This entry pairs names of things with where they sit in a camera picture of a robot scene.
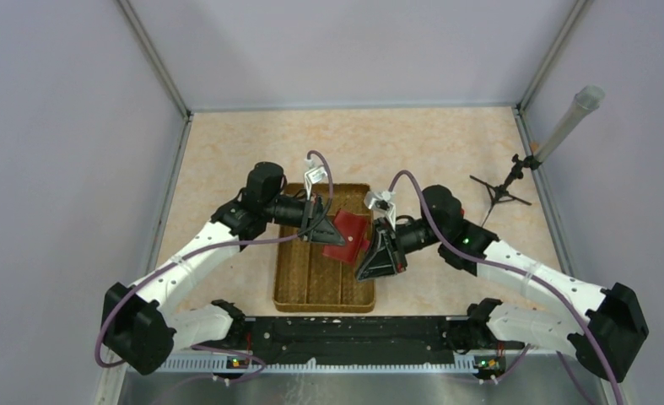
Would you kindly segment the red leather card holder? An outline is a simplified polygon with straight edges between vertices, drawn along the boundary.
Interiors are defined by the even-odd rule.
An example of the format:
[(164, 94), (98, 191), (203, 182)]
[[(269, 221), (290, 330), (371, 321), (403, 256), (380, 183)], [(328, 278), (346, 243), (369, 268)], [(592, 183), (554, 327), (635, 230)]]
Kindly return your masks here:
[(368, 214), (339, 210), (334, 216), (332, 224), (343, 237), (344, 244), (342, 246), (324, 246), (321, 254), (337, 262), (355, 264), (359, 255), (370, 245), (368, 236), (370, 223)]

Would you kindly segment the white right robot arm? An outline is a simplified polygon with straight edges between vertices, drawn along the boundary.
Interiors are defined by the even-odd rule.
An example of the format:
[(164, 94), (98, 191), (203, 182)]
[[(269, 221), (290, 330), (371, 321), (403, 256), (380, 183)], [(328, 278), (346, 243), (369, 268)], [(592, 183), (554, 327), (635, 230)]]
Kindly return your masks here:
[(470, 305), (468, 335), (475, 345), (530, 343), (567, 354), (606, 381), (624, 381), (649, 335), (630, 287), (587, 283), (530, 258), (465, 219), (461, 202), (444, 186), (428, 186), (422, 194), (421, 217), (402, 224), (392, 192), (366, 194), (365, 205), (380, 217), (373, 222), (370, 246), (355, 271), (359, 281), (402, 273), (409, 254), (437, 246), (449, 266), (503, 284), (540, 306), (522, 309), (500, 299)]

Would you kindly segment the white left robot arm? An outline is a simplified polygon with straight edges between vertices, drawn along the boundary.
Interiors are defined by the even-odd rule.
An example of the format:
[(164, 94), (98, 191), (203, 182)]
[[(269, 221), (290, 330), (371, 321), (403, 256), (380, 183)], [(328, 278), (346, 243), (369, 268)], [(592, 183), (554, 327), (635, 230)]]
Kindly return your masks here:
[(236, 197), (220, 206), (176, 254), (139, 280), (115, 283), (105, 293), (94, 359), (103, 368), (102, 348), (148, 375), (168, 357), (199, 343), (216, 341), (235, 348), (245, 332), (235, 308), (221, 301), (178, 312), (179, 304), (217, 266), (248, 246), (277, 245), (292, 240), (345, 246), (347, 239), (327, 217), (331, 204), (311, 193), (315, 181), (329, 180), (325, 166), (306, 172), (306, 198), (284, 194), (286, 175), (273, 162), (259, 162)]

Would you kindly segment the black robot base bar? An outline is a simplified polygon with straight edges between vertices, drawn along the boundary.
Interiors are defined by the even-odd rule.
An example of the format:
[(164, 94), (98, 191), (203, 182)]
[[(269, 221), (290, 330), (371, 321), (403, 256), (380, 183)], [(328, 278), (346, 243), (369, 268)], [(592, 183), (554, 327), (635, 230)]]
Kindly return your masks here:
[(450, 365), (463, 354), (523, 348), (501, 342), (465, 316), (257, 316), (234, 321), (206, 348), (247, 352), (267, 366)]

